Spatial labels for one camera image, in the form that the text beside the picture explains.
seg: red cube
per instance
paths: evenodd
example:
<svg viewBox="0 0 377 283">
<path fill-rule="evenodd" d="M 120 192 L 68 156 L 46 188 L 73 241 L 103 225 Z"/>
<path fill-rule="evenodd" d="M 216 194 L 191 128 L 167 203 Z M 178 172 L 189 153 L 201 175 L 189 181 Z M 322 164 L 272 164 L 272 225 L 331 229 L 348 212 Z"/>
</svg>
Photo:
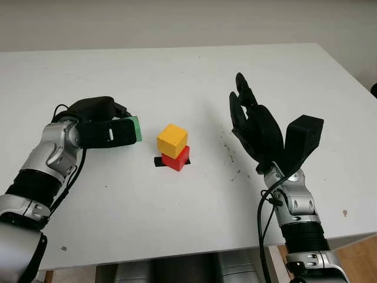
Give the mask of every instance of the red cube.
<svg viewBox="0 0 377 283">
<path fill-rule="evenodd" d="M 173 159 L 165 154 L 162 154 L 162 161 L 166 166 L 173 168 L 176 171 L 180 171 L 189 159 L 190 147 L 186 146 L 176 159 Z"/>
</svg>

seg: green block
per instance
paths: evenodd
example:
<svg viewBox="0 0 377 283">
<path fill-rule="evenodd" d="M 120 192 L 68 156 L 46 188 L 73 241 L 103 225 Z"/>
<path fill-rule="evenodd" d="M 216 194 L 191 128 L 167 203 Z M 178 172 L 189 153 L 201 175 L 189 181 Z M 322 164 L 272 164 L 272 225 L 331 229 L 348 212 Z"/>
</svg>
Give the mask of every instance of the green block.
<svg viewBox="0 0 377 283">
<path fill-rule="evenodd" d="M 131 116 L 127 117 L 127 119 L 130 119 L 134 122 L 135 125 L 135 133 L 136 133 L 136 141 L 141 142 L 143 138 L 141 137 L 141 130 L 140 130 L 140 124 L 139 124 L 139 119 L 137 116 Z"/>
</svg>

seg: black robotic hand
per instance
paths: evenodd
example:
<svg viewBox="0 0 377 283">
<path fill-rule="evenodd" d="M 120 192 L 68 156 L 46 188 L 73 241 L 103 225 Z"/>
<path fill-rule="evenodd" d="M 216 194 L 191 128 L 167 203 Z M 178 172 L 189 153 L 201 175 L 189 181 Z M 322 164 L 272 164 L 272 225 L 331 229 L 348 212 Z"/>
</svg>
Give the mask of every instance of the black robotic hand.
<svg viewBox="0 0 377 283">
<path fill-rule="evenodd" d="M 300 165 L 319 145 L 323 120 L 302 115 L 287 128 L 285 146 L 279 125 L 270 111 L 258 104 L 241 73 L 236 75 L 239 92 L 229 95 L 232 132 L 247 153 L 259 164 L 258 174 L 266 173 L 275 162 L 287 174 Z"/>
</svg>

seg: wooden floor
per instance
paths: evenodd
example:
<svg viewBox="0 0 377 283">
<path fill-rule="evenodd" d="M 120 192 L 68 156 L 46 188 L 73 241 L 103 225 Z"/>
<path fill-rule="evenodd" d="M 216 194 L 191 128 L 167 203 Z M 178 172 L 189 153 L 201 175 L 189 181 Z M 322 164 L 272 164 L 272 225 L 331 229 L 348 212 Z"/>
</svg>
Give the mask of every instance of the wooden floor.
<svg viewBox="0 0 377 283">
<path fill-rule="evenodd" d="M 284 262 L 287 250 L 279 246 Z M 377 282 L 377 236 L 336 251 L 351 283 Z"/>
</svg>

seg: metal joint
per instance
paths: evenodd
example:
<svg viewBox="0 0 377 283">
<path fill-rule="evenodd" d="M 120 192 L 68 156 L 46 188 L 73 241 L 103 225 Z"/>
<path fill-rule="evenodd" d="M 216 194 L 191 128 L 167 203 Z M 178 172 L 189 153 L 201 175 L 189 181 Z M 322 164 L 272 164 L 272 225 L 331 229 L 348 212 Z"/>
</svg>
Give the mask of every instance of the metal joint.
<svg viewBox="0 0 377 283">
<path fill-rule="evenodd" d="M 30 153 L 22 169 L 33 169 L 57 178 L 62 184 L 76 164 L 79 134 L 76 121 L 51 123 L 43 129 L 42 138 Z"/>
<path fill-rule="evenodd" d="M 349 279 L 341 267 L 338 256 L 333 251 L 296 252 L 287 255 L 287 263 L 303 263 L 305 269 L 337 269 L 347 282 Z"/>
<path fill-rule="evenodd" d="M 264 182 L 267 187 L 271 187 L 282 178 L 284 175 L 277 164 L 274 164 L 265 174 Z M 280 227 L 288 223 L 320 222 L 315 211 L 313 196 L 305 186 L 305 176 L 301 169 L 278 186 L 272 194 L 282 202 L 282 206 L 275 207 Z"/>
<path fill-rule="evenodd" d="M 26 199 L 21 196 L 5 194 L 0 196 L 0 215 L 12 212 L 31 218 L 35 221 L 41 221 L 50 214 L 49 208 L 34 200 Z"/>
</svg>

